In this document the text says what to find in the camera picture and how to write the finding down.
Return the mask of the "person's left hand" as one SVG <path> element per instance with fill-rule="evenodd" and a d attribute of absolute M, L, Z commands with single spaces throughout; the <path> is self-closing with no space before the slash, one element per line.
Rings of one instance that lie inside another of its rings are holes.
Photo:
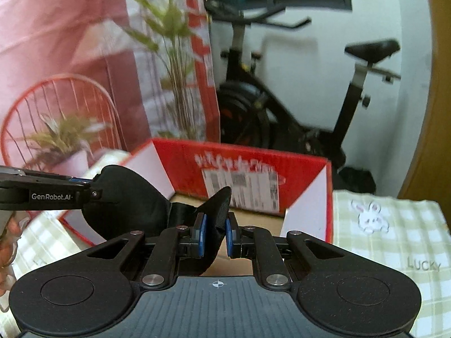
<path fill-rule="evenodd" d="M 6 269 L 14 261 L 17 241 L 22 235 L 19 223 L 13 216 L 10 217 L 6 230 L 6 236 L 1 238 L 1 296 L 6 292 Z"/>

